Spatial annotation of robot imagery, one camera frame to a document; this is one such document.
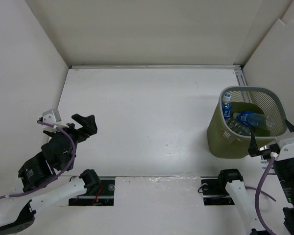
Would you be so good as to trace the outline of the blue label bottle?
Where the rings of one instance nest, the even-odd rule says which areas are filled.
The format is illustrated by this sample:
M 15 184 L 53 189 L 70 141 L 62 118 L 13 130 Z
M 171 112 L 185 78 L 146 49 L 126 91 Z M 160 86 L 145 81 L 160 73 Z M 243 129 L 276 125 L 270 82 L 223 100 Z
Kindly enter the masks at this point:
M 231 95 L 224 94 L 221 100 L 221 107 L 224 120 L 229 120 L 232 112 Z
M 251 111 L 242 111 L 234 113 L 233 118 L 238 122 L 251 127 L 271 130 L 276 126 L 277 121 L 272 116 L 266 116 Z

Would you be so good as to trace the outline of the clear white cap bottle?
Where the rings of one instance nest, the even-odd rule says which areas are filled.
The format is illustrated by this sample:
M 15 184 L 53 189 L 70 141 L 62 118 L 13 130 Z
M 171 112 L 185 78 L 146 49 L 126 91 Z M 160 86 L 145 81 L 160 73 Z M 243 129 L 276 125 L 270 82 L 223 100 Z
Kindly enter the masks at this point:
M 227 126 L 236 134 L 243 135 L 243 136 L 250 136 L 251 131 L 250 128 L 236 119 L 230 118 L 226 121 Z

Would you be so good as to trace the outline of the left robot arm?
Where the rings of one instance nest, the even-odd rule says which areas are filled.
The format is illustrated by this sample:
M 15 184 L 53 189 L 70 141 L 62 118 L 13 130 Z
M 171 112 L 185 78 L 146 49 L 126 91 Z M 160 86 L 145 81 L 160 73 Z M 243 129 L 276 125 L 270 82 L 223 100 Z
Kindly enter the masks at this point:
M 76 128 L 73 123 L 63 124 L 56 110 L 45 112 L 37 120 L 45 127 L 43 132 L 50 140 L 18 171 L 18 180 L 23 187 L 0 196 L 0 235 L 17 234 L 29 228 L 37 214 L 64 199 L 100 191 L 100 178 L 93 169 L 87 169 L 67 184 L 38 195 L 38 191 L 73 169 L 77 145 L 98 132 L 94 115 L 74 114 L 72 119 L 81 127 Z

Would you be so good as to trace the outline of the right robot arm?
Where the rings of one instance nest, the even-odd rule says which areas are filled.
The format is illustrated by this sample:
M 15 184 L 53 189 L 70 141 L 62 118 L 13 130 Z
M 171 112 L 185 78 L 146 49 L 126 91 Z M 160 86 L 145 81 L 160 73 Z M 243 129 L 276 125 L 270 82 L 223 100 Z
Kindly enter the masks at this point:
M 217 180 L 218 190 L 227 193 L 234 202 L 247 235 L 272 235 L 274 231 L 265 223 L 260 210 L 260 194 L 271 169 L 274 169 L 282 190 L 291 208 L 284 207 L 284 226 L 294 235 L 294 125 L 288 120 L 285 124 L 288 133 L 275 138 L 266 149 L 260 150 L 255 136 L 251 136 L 248 153 L 251 157 L 261 156 L 268 161 L 255 190 L 254 200 L 248 197 L 242 175 L 237 169 L 220 171 Z

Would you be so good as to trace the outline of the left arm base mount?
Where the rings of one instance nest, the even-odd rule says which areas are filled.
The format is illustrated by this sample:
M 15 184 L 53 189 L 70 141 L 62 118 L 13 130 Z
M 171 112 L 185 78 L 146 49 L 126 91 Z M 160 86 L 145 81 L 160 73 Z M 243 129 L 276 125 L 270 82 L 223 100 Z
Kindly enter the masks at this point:
M 114 205 L 115 177 L 101 177 L 101 188 L 68 200 L 68 206 L 106 207 Z

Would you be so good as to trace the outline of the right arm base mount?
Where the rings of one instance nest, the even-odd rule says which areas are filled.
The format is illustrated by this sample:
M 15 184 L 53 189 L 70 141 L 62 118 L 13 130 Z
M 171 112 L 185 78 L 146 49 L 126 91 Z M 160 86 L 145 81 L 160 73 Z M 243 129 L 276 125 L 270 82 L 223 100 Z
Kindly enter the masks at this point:
M 205 206 L 235 205 L 225 188 L 219 184 L 217 177 L 202 177 L 198 193 L 201 194 Z

